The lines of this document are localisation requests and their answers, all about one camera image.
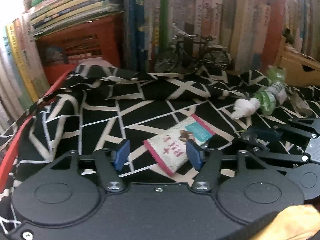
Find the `red table edge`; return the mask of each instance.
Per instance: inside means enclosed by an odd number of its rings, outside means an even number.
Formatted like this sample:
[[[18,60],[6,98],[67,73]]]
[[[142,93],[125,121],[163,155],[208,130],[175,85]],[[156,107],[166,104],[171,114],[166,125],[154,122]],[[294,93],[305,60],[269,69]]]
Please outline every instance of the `red table edge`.
[[[69,74],[70,70],[66,71],[60,78],[49,88],[49,90],[45,93],[48,95],[55,91],[56,89],[60,88],[62,82],[66,79],[67,75]],[[0,165],[0,192],[3,192],[5,189],[5,184],[7,182],[9,172],[11,171],[12,164],[18,155],[18,148],[19,148],[19,140],[23,129],[26,127],[28,122],[32,119],[32,116],[28,116],[28,118],[23,122],[23,124],[19,127],[17,133],[15,134],[9,149],[7,150],[4,159]]]

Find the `red plastic crate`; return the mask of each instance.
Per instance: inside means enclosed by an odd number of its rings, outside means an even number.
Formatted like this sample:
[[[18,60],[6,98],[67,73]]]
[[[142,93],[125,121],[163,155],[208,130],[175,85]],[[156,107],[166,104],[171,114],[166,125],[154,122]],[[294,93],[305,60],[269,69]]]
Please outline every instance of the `red plastic crate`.
[[[121,66],[123,14],[75,25],[49,34],[36,41],[38,48],[62,48],[69,64],[86,58],[102,57],[116,67]]]

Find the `patterned fabric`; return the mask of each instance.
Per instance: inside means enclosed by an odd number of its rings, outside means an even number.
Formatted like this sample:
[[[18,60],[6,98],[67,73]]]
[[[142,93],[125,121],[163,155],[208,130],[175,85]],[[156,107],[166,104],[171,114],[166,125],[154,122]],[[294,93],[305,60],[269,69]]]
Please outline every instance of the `patterned fabric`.
[[[9,174],[7,187],[0,194],[0,225],[5,234],[17,227],[11,194],[21,182],[65,152],[79,154],[114,148],[123,138],[131,143],[131,153],[119,176],[129,182],[193,182],[197,172],[187,162],[167,176],[146,150],[142,141],[162,133],[191,114],[196,114],[216,133],[214,146],[228,146],[239,131],[250,125],[273,127],[289,118],[303,118],[287,100],[272,116],[258,113],[239,120],[230,115],[237,98],[250,98],[268,79],[258,71],[241,76],[220,69],[201,69],[198,73],[134,73],[107,62],[79,65],[64,82],[55,101],[42,107],[26,127],[20,140],[19,156]],[[296,90],[320,115],[320,90]],[[16,131],[6,134],[12,138]],[[269,143],[273,152],[298,154],[302,150],[285,141]],[[94,171],[82,171],[93,176]]]

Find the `bolt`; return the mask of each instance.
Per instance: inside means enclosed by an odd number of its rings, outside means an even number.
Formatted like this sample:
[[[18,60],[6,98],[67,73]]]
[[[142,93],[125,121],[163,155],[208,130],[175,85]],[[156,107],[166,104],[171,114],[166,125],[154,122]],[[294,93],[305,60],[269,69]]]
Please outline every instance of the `bolt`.
[[[301,159],[302,159],[302,161],[306,162],[309,158],[308,158],[308,156],[303,155],[303,156],[301,157]]]
[[[22,233],[22,237],[25,240],[32,240],[33,239],[33,234],[28,232],[28,231],[25,231],[25,232]]]
[[[108,182],[107,188],[111,190],[118,190],[121,189],[121,183],[119,181],[111,181]]]
[[[155,188],[155,191],[156,191],[156,192],[162,192],[162,191],[163,191],[163,188],[161,188],[161,187],[156,187],[156,188]]]
[[[209,189],[209,183],[205,181],[198,181],[196,182],[196,189],[198,190],[207,190]]]

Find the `yellow fabric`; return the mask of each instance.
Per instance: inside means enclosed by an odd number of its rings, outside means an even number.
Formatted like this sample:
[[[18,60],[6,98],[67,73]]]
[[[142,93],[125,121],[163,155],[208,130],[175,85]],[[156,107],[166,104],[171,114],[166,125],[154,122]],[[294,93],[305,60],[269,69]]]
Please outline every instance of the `yellow fabric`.
[[[319,230],[320,213],[314,206],[291,206],[250,240],[306,240]]]

